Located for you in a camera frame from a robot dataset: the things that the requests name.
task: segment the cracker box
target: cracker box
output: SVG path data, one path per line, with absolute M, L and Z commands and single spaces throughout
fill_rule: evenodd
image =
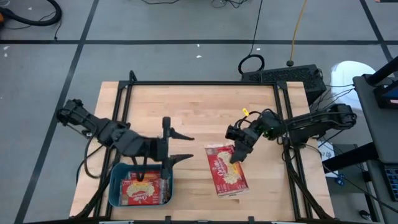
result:
M 207 158 L 218 196 L 231 196 L 247 192 L 248 183 L 239 162 L 230 164 L 234 146 L 208 146 Z
M 145 176 L 142 182 L 136 178 L 122 180 L 121 205 L 161 205 L 164 203 L 163 186 L 160 178 Z

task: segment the blue bowl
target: blue bowl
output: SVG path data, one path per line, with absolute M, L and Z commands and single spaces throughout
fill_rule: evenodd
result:
M 147 165 L 146 171 L 159 171 L 161 170 L 161 165 Z M 109 181 L 109 203 L 114 207 L 156 207 L 163 206 L 169 203 L 173 197 L 173 170 L 170 173 L 169 185 L 171 188 L 170 199 L 168 202 L 162 205 L 119 205 L 120 199 L 120 186 L 123 179 L 126 179 L 128 173 L 130 171 L 133 172 L 142 172 L 144 171 L 144 166 L 142 165 L 127 165 L 124 163 L 116 164 L 111 171 L 111 180 Z

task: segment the black keyboard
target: black keyboard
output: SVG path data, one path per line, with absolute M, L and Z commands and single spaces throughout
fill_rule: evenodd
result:
M 384 173 L 391 199 L 398 202 L 398 164 L 384 165 Z

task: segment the wooden table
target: wooden table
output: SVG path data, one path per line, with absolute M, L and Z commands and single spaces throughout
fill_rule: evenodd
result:
M 112 117 L 117 92 L 117 82 L 103 82 L 95 109 L 97 117 Z M 288 83 L 291 108 L 294 116 L 308 113 L 308 104 L 302 83 Z M 283 94 L 280 99 L 285 112 Z M 121 100 L 121 119 L 124 97 Z M 194 154 L 193 158 L 174 167 L 174 196 L 169 204 L 155 208 L 114 208 L 113 220 L 247 220 L 294 221 L 286 166 L 281 159 L 282 146 L 275 141 L 260 138 L 254 150 L 242 163 L 249 193 L 234 197 L 218 198 L 211 178 L 205 153 L 208 144 L 228 142 L 224 138 L 226 128 L 242 118 L 242 109 L 276 111 L 275 97 L 271 86 L 133 86 L 127 121 L 132 129 L 146 136 L 160 136 L 162 117 L 170 116 L 172 127 L 178 132 L 195 138 L 195 141 L 170 140 L 169 154 Z M 308 144 L 317 147 L 315 140 Z M 90 151 L 98 147 L 93 141 Z M 328 186 L 318 152 L 301 150 L 303 168 L 309 191 L 318 203 L 331 215 Z M 88 160 L 89 170 L 101 172 L 104 150 Z M 98 188 L 99 180 L 89 178 L 82 170 L 76 187 L 70 215 L 82 210 Z M 304 217 L 302 194 L 297 188 L 301 214 Z M 108 190 L 103 195 L 101 214 L 104 215 Z

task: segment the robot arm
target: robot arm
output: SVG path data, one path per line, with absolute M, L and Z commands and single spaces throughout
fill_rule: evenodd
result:
M 245 160 L 261 135 L 268 140 L 287 137 L 291 146 L 302 147 L 312 136 L 322 136 L 329 129 L 346 130 L 356 124 L 356 115 L 345 104 L 332 105 L 321 111 L 285 120 L 281 120 L 270 109 L 259 114 L 247 128 L 240 128 L 246 118 L 239 120 L 234 126 L 228 126 L 225 138 L 234 140 L 235 143 L 230 163 Z
M 184 136 L 171 128 L 169 117 L 163 118 L 162 138 L 141 136 L 129 129 L 129 123 L 122 124 L 108 118 L 97 118 L 84 109 L 81 100 L 68 100 L 65 106 L 58 110 L 57 119 L 64 126 L 68 124 L 83 126 L 97 138 L 99 143 L 106 147 L 115 147 L 120 154 L 131 157 L 134 161 L 135 157 L 141 156 L 162 162 L 161 177 L 163 179 L 169 178 L 170 170 L 176 163 L 193 156 L 180 154 L 169 157 L 169 138 L 194 140 L 194 138 Z

